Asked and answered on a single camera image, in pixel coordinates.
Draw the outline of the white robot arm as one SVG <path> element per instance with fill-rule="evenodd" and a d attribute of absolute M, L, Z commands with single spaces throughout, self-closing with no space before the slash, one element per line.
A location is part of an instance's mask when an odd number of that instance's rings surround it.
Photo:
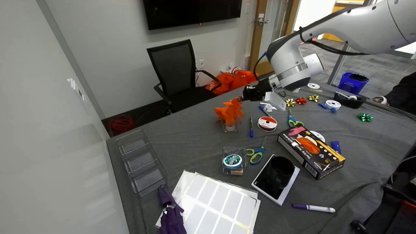
<path fill-rule="evenodd" d="M 335 33 L 357 54 L 398 49 L 416 40 L 416 0 L 381 0 L 374 5 L 342 9 L 275 39 L 266 56 L 280 88 L 294 91 L 309 84 L 311 74 L 300 45 L 322 33 Z"/>

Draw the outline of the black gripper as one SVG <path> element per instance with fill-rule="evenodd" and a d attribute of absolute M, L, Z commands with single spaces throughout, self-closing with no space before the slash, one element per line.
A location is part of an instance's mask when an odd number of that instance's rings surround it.
<path fill-rule="evenodd" d="M 266 97 L 266 93 L 272 89 L 268 80 L 259 82 L 258 84 L 249 84 L 244 88 L 242 98 L 250 101 L 259 101 Z"/>

